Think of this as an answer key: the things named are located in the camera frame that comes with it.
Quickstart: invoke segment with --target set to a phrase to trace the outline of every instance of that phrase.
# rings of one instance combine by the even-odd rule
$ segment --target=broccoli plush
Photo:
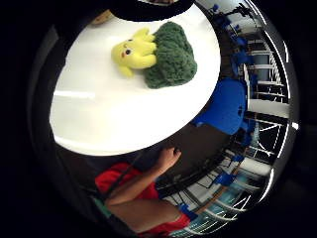
[[[157,63],[145,69],[147,86],[177,86],[191,80],[197,71],[197,63],[183,29],[167,22],[154,35],[154,43],[158,46],[154,52]]]

